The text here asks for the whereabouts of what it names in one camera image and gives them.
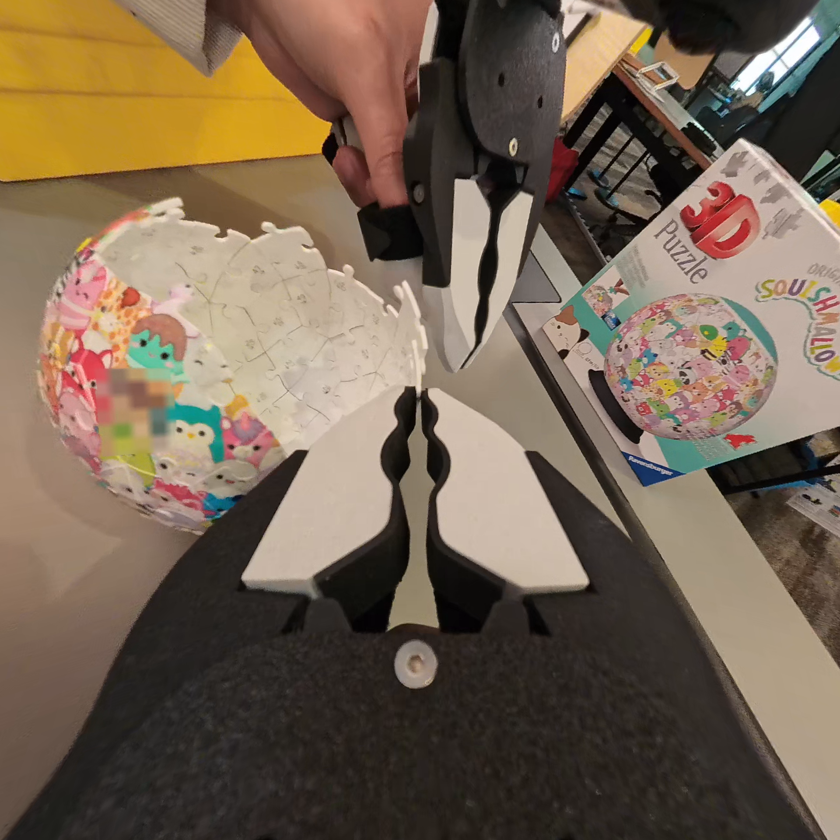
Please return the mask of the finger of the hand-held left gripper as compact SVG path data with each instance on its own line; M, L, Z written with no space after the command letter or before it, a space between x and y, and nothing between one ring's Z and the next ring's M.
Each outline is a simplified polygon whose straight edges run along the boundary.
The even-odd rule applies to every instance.
M480 264L489 235L489 204L477 180L457 179L448 270L443 287L423 286L427 330L447 372L461 371L477 339Z
M469 366L489 339L507 306L529 250L533 195L491 195L490 230L479 262L474 347Z

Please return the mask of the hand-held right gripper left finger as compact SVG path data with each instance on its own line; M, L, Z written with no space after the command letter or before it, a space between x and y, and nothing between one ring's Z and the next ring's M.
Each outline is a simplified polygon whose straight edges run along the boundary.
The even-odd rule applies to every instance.
M302 457L244 569L244 591L336 602L354 631L386 631L410 559L401 481L417 389L391 387Z

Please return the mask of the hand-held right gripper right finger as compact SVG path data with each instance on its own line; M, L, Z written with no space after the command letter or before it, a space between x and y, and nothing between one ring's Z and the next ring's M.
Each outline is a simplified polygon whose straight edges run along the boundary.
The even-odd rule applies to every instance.
M438 388L423 393L426 558L438 616L481 627L493 607L583 592L589 576L535 469L536 453Z

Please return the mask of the colourful puzzle ball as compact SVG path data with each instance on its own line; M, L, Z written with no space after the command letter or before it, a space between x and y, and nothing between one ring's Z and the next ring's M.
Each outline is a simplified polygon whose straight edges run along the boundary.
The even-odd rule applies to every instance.
M189 220L172 198L83 241L38 346L51 423L100 487L200 534L271 470L393 387L419 389L427 339L327 267L303 227L260 236Z

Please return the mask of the puzzle box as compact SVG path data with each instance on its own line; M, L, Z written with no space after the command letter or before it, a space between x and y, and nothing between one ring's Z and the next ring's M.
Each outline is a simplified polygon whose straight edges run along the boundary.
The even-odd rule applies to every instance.
M736 142L542 326L643 486L838 426L839 234Z

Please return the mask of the person's left hand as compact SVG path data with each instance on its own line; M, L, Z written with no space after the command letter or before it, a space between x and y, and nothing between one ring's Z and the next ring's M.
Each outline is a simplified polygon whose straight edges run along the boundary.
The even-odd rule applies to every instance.
M352 119L362 150L332 168L357 207L408 203L403 142L417 109L428 1L223 1L207 9L244 35L312 113Z

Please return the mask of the white paper sheet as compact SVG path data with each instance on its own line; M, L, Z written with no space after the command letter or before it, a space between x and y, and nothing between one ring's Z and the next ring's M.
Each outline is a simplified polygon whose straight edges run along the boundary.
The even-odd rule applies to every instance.
M787 505L839 538L838 476L818 479L813 484L799 488L789 498Z

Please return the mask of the yellow plastic bin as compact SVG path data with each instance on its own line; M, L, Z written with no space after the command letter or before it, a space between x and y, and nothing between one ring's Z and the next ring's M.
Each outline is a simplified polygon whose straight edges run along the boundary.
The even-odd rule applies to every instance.
M241 40L212 77L164 45L2 31L2 181L318 154L328 124Z

